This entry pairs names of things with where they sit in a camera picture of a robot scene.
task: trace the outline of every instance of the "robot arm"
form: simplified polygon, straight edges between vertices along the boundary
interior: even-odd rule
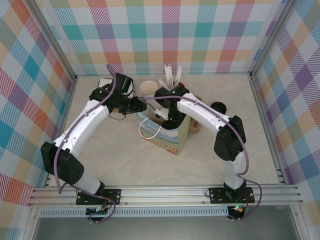
[[[90,194],[103,196],[104,184],[85,172],[84,166],[77,160],[77,157],[88,137],[114,109],[118,109],[119,113],[124,115],[143,112],[147,109],[147,105],[141,102],[138,97],[129,98],[129,94],[125,94],[128,92],[130,84],[133,85],[133,80],[130,77],[116,73],[116,87],[110,98],[95,110],[90,111],[110,93],[112,85],[107,84],[106,86],[98,87],[92,92],[85,108],[71,126],[53,143],[45,142],[41,146],[46,172],[54,175],[55,155],[61,143],[64,142],[58,155],[58,177],[64,182]],[[65,140],[66,134],[71,128],[73,130]]]
[[[119,112],[123,114],[143,112],[147,109],[146,104],[138,100],[138,97],[128,98],[123,94],[124,89],[128,90],[129,88],[123,87],[124,85],[128,85],[128,81],[132,82],[132,79],[117,73],[117,87],[115,88],[112,96],[104,104],[84,117],[75,126],[69,138],[64,140],[66,133],[75,124],[77,119],[79,119],[83,114],[86,114],[88,110],[96,106],[97,103],[109,94],[110,87],[96,88],[90,95],[90,100],[87,102],[81,115],[74,121],[70,128],[62,134],[62,136],[58,137],[54,143],[45,142],[42,145],[42,158],[45,170],[48,173],[54,174],[54,157],[61,142],[64,141],[64,145],[58,156],[57,172],[59,178],[90,194],[104,196],[105,185],[85,172],[83,165],[77,160],[77,156],[79,155],[83,144],[94,129],[109,115],[110,112],[113,111],[113,109],[117,108],[119,109]],[[172,95],[184,98],[168,97],[167,99],[157,100],[159,104],[168,109],[169,121],[173,123],[179,122],[181,119],[183,120],[185,115],[189,115],[215,134],[216,140],[214,144],[214,151],[221,159],[224,160],[223,164],[226,175],[225,188],[228,188],[231,191],[237,191],[238,189],[245,187],[246,183],[238,176],[238,173],[243,172],[245,169],[245,161],[242,153],[243,149],[233,131],[223,121],[221,121],[221,119],[223,119],[229,122],[229,124],[231,124],[241,135],[243,142],[245,142],[246,137],[241,119],[237,116],[230,118],[227,115],[213,110],[219,117],[215,116],[208,110],[201,107],[200,104],[205,104],[200,102],[192,93],[189,92],[189,90],[180,85],[171,91],[162,87],[156,91],[155,97]],[[185,98],[199,101],[199,104]]]
[[[192,93],[186,93],[183,95],[183,97],[199,101]],[[222,147],[220,146],[220,143],[222,143],[223,141],[219,138],[219,136],[221,136],[220,134],[224,130],[223,128],[228,129],[228,126],[226,126],[226,124],[223,123],[221,119],[229,122],[231,118],[213,109],[212,111],[214,111],[220,117],[217,118],[215,115],[205,110],[203,107],[200,107],[199,105],[185,99],[181,99],[177,102],[177,110],[194,118],[200,124],[205,126],[209,131],[211,131],[214,135],[218,136],[215,140],[214,151],[219,157],[223,158],[223,151],[219,152],[219,148]],[[224,158],[223,160],[223,166],[225,170],[225,184],[231,189],[236,190],[244,183],[244,181],[237,176],[238,173],[242,173],[246,168],[244,155],[241,151],[237,153],[235,159]]]

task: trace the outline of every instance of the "gray floor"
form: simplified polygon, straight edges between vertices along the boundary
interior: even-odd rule
[[[33,240],[298,240],[289,206],[260,206],[243,222],[226,217],[41,218]]]

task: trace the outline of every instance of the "aluminum rail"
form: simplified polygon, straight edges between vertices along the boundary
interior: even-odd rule
[[[262,184],[261,205],[300,205],[302,196],[296,185]],[[222,185],[189,185],[189,186],[106,186],[108,189],[122,189],[120,207],[196,207],[203,205],[233,206],[234,204],[210,204],[210,199],[205,192],[208,188]],[[260,190],[255,185],[252,187],[257,204]],[[29,207],[80,207],[76,205],[76,191],[65,187],[62,194],[58,193],[55,186],[35,188],[29,201]]]

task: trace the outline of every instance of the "plaid backdrop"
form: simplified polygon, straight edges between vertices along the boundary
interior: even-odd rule
[[[266,43],[267,43],[267,41],[268,41],[268,39],[270,37],[270,34],[272,33],[272,31],[274,30],[274,28],[276,26],[277,20],[279,19],[282,11],[284,10],[284,7],[285,7],[287,1],[288,0],[281,0],[281,3],[280,3],[278,9],[276,10],[276,12],[274,14],[274,16],[272,18],[272,21],[271,21],[267,31],[264,34],[264,37],[263,37],[263,39],[262,39],[262,41],[261,41],[261,43],[259,45],[259,48],[258,48],[258,50],[256,51],[256,53],[254,55],[253,61],[252,61],[251,65],[249,67],[249,70],[248,70],[249,72],[252,72],[252,70],[253,70],[256,62],[257,62],[257,59],[260,56],[260,53],[261,53],[262,49],[264,49],[264,47],[265,47],[265,45],[266,45]]]
[[[285,1],[37,3],[74,71],[96,75],[107,73],[106,63],[127,74],[163,73],[164,64],[172,64],[174,72],[177,65],[186,73],[247,72]]]
[[[22,0],[0,0],[0,240],[17,239],[72,81]]]
[[[256,83],[286,175],[320,238],[320,1],[300,0]]]

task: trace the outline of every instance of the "beige table surface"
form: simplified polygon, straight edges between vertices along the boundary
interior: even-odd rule
[[[140,96],[140,84],[146,80],[165,81],[165,75],[130,75]],[[89,95],[101,76],[78,79],[67,129],[84,109]],[[223,102],[226,114],[239,116],[244,125],[250,167],[246,178],[260,184],[278,184],[252,90],[245,74],[182,74],[181,82],[194,95],[210,105]],[[122,118],[119,113],[111,114]],[[144,139],[138,133],[135,114],[116,121],[103,120],[83,146],[78,160],[85,170],[105,185],[206,185],[222,184],[225,178],[223,160],[214,152],[216,136],[202,127],[198,134],[189,134],[181,153],[176,156]],[[51,178],[50,185],[56,183]]]

